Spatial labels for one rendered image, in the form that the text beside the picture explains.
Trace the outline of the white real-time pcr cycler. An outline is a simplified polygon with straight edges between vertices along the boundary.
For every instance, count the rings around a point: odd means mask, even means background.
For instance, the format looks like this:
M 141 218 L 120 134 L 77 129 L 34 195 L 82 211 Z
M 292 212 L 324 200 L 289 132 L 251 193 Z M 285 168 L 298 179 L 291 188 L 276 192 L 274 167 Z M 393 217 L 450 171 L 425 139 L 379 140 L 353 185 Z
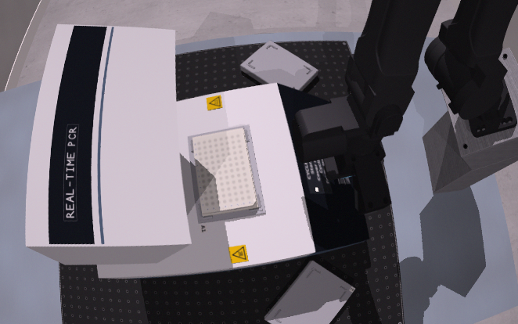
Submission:
M 295 113 L 328 103 L 273 83 L 176 104 L 175 30 L 57 24 L 31 136 L 26 247 L 97 265 L 99 278 L 150 279 L 368 240 L 355 175 L 330 181 L 323 159 L 302 164 L 294 145 Z M 258 208 L 203 217 L 192 138 L 236 128 Z

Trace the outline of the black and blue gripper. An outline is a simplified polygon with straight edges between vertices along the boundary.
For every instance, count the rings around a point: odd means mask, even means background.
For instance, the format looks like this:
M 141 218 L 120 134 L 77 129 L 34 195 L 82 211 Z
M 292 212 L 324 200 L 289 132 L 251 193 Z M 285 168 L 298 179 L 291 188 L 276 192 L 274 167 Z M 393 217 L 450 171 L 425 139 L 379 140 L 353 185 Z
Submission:
M 353 153 L 354 155 L 356 156 L 360 156 L 360 157 L 365 157 L 365 156 L 368 156 L 370 155 L 371 153 L 367 153 L 367 154 L 360 154 L 360 153 L 356 153 L 354 152 L 353 150 L 351 150 L 348 146 L 347 146 L 347 150 L 351 153 Z M 329 157 L 329 158 L 325 158 L 323 159 L 323 162 L 324 162 L 324 170 L 325 170 L 325 173 L 326 173 L 326 178 L 328 180 L 334 180 L 334 179 L 338 179 L 338 178 L 349 178 L 349 177 L 352 177 L 352 175 L 355 175 L 355 173 L 351 173 L 351 174 L 348 174 L 348 175 L 339 175 L 338 173 L 338 170 L 337 170 L 337 166 L 336 166 L 336 161 L 335 161 L 335 158 L 334 157 Z

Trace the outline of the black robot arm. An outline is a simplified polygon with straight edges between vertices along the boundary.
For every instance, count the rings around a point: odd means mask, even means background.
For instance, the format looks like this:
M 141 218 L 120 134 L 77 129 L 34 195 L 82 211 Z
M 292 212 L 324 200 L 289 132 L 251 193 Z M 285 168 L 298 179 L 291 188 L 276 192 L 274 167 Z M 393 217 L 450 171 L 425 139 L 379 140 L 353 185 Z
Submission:
M 299 110 L 292 120 L 302 164 L 334 157 L 340 176 L 355 173 L 359 215 L 392 204 L 381 164 L 386 156 L 381 140 L 399 130 L 415 94 L 412 84 L 419 58 L 440 3 L 372 0 L 347 64 L 349 95 Z M 518 0 L 461 0 L 454 19 L 441 23 L 425 52 L 438 90 L 444 89 L 454 115 L 469 120 L 476 138 L 517 125 L 504 79 L 507 69 L 498 59 L 517 5 Z M 360 154 L 374 152 L 360 157 L 347 146 Z

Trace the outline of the white well pcr plate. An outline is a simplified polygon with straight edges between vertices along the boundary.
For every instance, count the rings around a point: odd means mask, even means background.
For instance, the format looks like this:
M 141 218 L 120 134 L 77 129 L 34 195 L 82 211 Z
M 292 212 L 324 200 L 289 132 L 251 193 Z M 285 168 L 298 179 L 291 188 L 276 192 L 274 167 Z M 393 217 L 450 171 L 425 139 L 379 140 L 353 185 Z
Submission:
M 244 129 L 192 142 L 203 217 L 258 208 Z

